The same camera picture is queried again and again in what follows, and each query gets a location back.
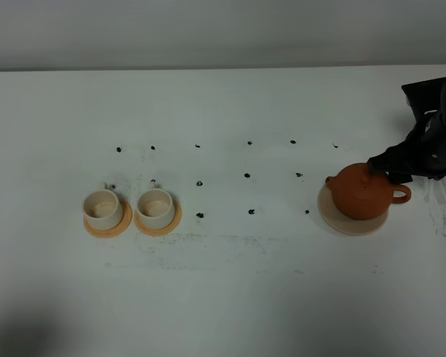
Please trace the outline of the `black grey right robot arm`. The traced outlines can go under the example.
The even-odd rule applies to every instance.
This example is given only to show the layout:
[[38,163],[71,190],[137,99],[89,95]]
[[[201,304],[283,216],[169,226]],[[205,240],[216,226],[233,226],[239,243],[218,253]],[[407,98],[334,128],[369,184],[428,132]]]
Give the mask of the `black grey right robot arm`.
[[401,143],[367,161],[369,171],[386,173],[393,184],[414,176],[440,180],[446,176],[446,77],[401,87],[416,119]]

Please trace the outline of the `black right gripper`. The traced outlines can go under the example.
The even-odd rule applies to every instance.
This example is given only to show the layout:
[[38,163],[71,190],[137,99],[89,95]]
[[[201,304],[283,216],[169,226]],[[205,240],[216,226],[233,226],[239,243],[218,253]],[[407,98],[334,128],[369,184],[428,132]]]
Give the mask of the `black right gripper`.
[[387,173],[391,184],[407,184],[415,176],[442,179],[446,176],[446,113],[424,113],[407,136],[409,144],[389,147],[367,161],[373,174]]

